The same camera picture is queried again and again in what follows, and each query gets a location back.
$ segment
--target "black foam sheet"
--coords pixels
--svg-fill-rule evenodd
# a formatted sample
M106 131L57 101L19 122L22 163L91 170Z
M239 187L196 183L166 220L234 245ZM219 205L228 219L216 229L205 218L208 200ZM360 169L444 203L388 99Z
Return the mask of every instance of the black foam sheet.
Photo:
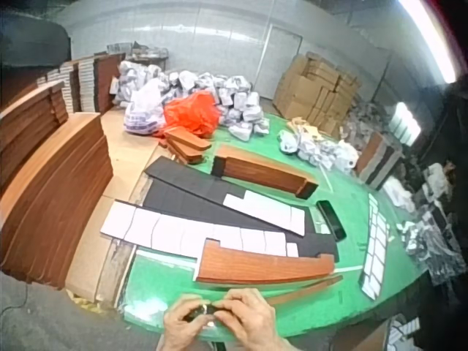
M246 188L180 165L165 157L158 158L147 169L153 183L143 206L162 214L179 216L213 224L231 225L256 230L281 231L286 242L296 243L300 257L333 254L339 261L338 249L332 235L317 234L310 211L306 211L305 236L289 232L271 223L223 206L226 194L244 198Z

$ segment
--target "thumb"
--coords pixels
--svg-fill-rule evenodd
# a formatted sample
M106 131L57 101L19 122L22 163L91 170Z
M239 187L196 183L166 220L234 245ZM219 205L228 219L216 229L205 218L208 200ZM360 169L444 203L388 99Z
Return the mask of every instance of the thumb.
M193 333L198 334L199 332L201 332L201 330L203 329L205 325L207 325L209 322L213 320L214 320L214 317L212 315L201 314L189 323L189 328Z

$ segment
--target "hand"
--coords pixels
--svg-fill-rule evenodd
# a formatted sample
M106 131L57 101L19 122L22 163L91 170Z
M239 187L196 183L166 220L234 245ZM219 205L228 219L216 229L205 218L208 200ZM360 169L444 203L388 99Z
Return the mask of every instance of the hand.
M202 328L214 317L201 314L191 322L184 321L184 317L197 307L208 304L198 295L183 295L164 315L164 341L160 351L185 350L195 339Z
M295 350L276 332L275 309L257 289L231 289L213 305L227 311L214 316L225 324L249 351Z

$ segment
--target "wire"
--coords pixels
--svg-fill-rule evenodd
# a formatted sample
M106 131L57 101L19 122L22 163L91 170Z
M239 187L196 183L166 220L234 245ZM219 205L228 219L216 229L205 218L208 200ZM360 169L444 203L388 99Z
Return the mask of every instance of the wire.
M10 309L22 309L25 305L26 305L26 302L28 302L28 283L24 283L24 301L22 302L21 305L18 305L18 306L8 306L8 307L5 307L4 309L1 310L0 312L0 322L1 322L1 318L3 317L4 313L6 311L9 311Z

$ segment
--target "fluorescent light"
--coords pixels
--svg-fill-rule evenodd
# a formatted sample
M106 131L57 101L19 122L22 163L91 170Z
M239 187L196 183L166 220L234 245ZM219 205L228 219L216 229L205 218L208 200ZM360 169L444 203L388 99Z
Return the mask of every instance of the fluorescent light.
M431 18L429 18L428 13L420 0L399 1L423 35L423 38L429 46L429 50L431 50L432 56L436 60L437 66L439 67L445 82L455 82L455 70L450 60L447 47L442 41L439 33L437 33L434 24L431 22Z

